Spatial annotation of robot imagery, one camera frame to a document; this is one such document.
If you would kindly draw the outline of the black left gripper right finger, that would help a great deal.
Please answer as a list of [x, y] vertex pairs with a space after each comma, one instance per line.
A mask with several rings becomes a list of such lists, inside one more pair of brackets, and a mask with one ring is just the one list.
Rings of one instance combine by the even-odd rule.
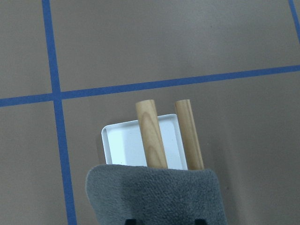
[[206, 220], [205, 219], [201, 219], [201, 218], [196, 219], [194, 221], [194, 225], [206, 225]]

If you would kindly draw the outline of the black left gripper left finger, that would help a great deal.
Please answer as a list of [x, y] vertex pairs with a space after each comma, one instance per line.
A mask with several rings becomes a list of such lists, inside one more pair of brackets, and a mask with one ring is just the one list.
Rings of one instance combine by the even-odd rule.
[[131, 218], [125, 221], [125, 225], [136, 225], [136, 219]]

